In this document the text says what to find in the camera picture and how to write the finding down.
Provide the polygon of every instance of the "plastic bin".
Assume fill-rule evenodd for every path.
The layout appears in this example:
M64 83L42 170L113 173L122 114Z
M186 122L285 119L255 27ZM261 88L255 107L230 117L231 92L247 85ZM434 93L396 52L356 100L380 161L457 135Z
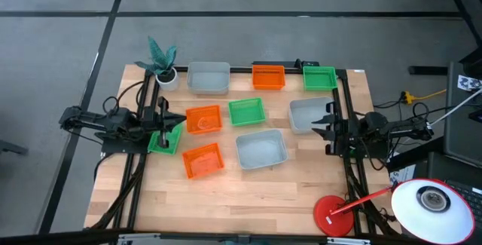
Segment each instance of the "plastic bin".
M218 143L192 149L182 154L189 179L205 176L224 168Z
M285 86L285 67L253 65L252 79L256 90L281 90Z
M337 88L337 75L334 67L303 67L305 90L333 90Z
M169 147L161 148L158 145L160 132L156 131L152 133L151 140L149 141L148 151L174 155L175 152L178 150L179 139L181 138L181 134L182 134L182 124L178 124L172 129L172 132L166 133L166 139L169 142Z
M244 170L280 164L288 159L285 141L279 130L238 136L236 149L239 165Z
M333 102L330 97L319 97L305 100L294 100L289 103L289 122L293 133L310 133L312 127L325 129L327 124L312 124L321 120L325 115L326 105Z
M194 94L226 94L229 90L229 74L229 63L189 63L189 91Z
M233 126L259 124L266 120L261 98L232 101L228 108Z
M186 123L192 134L219 131L223 127L221 109L218 105L186 109Z

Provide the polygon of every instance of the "gray plastic container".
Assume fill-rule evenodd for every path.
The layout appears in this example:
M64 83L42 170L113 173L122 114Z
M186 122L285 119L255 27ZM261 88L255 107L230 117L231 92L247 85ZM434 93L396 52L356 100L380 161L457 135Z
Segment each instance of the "gray plastic container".
M268 130L236 138L239 165L252 170L280 164L288 159L285 141L279 130Z
M321 120L325 115L326 105L333 102L330 97L319 97L305 100L293 100L289 103L289 122L293 133L302 134L313 132L311 128L325 129L327 124L312 124Z
M189 91L194 94L226 94L229 90L229 74L229 63L189 63Z

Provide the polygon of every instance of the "wooden table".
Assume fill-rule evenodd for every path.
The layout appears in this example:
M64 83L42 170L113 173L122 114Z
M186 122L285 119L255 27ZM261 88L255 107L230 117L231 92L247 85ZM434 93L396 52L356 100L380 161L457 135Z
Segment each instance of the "wooden table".
M367 78L362 70L348 70L349 87L354 110L373 111ZM119 93L137 81L144 70L127 65ZM313 207L318 199L334 194L343 197L347 192L342 160L325 155L323 139L315 133L295 135L290 129L288 105L292 100L332 96L329 91L303 91L303 76L286 75L286 86L281 91L253 90L251 74L230 75L229 93L219 95L191 94L186 84L187 73L180 72L179 89L160 91L169 101L169 110L185 114L197 106L220 105L223 128L218 133L191 135L185 130L175 155L152 153L145 166L142 191L135 229L140 231L217 232L253 234L323 235L313 221ZM148 105L155 80L151 80L147 95ZM120 106L137 110L138 88L129 90ZM344 108L343 89L339 89ZM251 97L261 97L267 121L245 127L230 124L227 103ZM260 130L282 131L289 159L273 167L242 170L239 166L235 139L239 135ZM182 153L218 142L225 168L200 179L187 179ZM116 154L103 162L97 174L85 226L97 222L117 197L121 186L125 154ZM365 171L370 192L389 185L385 170L375 171L365 160ZM390 195L373 200L376 207L389 209ZM130 200L124 207L126 225ZM363 215L362 224L366 230ZM398 224L392 227L399 230Z

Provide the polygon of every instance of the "orange bin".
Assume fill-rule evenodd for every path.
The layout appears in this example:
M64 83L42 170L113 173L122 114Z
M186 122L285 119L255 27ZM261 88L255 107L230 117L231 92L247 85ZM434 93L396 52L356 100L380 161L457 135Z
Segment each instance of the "orange bin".
M205 176L224 168L218 143L192 149L182 154L189 179Z
M285 86L285 67L253 65L253 85L256 90L281 90Z
M192 134L215 132L223 127L218 105L187 109L186 117L188 132Z

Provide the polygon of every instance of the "floor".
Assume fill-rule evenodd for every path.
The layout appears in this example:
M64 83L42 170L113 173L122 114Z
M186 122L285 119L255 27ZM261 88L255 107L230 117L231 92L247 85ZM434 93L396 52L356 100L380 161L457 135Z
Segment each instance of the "floor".
M463 3L482 32L482 5L478 0ZM22 17L5 11L88 14L110 12L113 4L114 0L0 0L0 139L29 148L24 156L0 155L0 236L37 231L68 139L59 128L59 117L65 107L81 101L108 23L107 17ZM453 0L121 0L118 9L457 11ZM476 47L458 18L118 17L100 62L90 111L101 112L102 101L117 93L125 64L148 60L148 35L161 47L177 45L178 65L226 61L249 66L253 60L301 58L364 69L375 104L396 100L401 90L424 96L444 89L444 76L410 76L407 67L445 66ZM427 105L444 106L444 96ZM410 117L411 107L402 106L402 113ZM396 108L383 114L399 118ZM437 134L442 127L435 127ZM99 146L80 139L52 231L82 228L98 160Z

